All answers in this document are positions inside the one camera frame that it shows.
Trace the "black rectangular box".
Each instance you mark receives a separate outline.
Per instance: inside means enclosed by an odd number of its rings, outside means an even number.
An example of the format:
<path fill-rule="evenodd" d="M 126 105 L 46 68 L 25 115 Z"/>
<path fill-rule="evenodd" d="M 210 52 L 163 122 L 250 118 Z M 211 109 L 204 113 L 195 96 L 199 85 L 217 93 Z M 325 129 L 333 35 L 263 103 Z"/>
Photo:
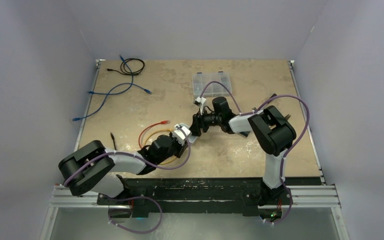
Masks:
<path fill-rule="evenodd" d="M 249 131 L 245 131 L 245 132 L 240 132 L 239 134 L 241 134 L 242 136 L 247 138 L 249 136 L 250 132 Z"/>

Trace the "white network switch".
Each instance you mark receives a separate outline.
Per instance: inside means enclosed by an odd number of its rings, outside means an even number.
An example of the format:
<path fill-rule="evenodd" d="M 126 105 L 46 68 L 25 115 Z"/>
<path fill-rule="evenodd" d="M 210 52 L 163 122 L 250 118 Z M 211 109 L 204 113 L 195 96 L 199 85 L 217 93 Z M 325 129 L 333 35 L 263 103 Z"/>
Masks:
<path fill-rule="evenodd" d="M 190 144 L 193 144 L 199 137 L 198 136 L 193 136 L 193 135 L 190 135 L 188 137 L 188 141 Z"/>

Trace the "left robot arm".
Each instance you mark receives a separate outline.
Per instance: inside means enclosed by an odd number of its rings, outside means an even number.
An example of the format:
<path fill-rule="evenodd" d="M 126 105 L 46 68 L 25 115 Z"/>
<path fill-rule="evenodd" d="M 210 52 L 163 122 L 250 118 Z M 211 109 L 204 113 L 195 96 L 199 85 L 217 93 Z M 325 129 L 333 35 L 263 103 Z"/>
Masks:
<path fill-rule="evenodd" d="M 156 169 L 165 169 L 162 163 L 170 157 L 180 158 L 190 150 L 189 134 L 176 130 L 161 135 L 150 145 L 130 153 L 105 148 L 99 140 L 93 140 L 62 159 L 58 164 L 66 188 L 73 196 L 89 191 L 103 193 L 118 205 L 126 203 L 129 191 L 122 178 L 112 172 L 146 175 Z"/>

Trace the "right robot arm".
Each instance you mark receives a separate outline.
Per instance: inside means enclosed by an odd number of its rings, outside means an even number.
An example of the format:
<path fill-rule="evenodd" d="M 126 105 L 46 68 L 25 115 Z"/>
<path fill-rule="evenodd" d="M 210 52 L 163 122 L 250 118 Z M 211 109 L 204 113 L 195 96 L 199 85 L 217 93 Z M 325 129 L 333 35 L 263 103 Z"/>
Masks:
<path fill-rule="evenodd" d="M 194 102 L 199 107 L 192 116 L 189 127 L 192 136 L 199 137 L 210 127 L 218 126 L 227 134 L 241 134 L 245 137 L 254 133 L 260 147 L 265 152 L 265 171 L 262 177 L 260 197 L 268 204 L 280 198 L 285 182 L 284 154 L 292 147 L 297 134 L 288 120 L 275 106 L 251 114 L 235 114 L 225 97 L 212 100 L 212 108 L 206 110 L 204 97 L 197 97 Z"/>

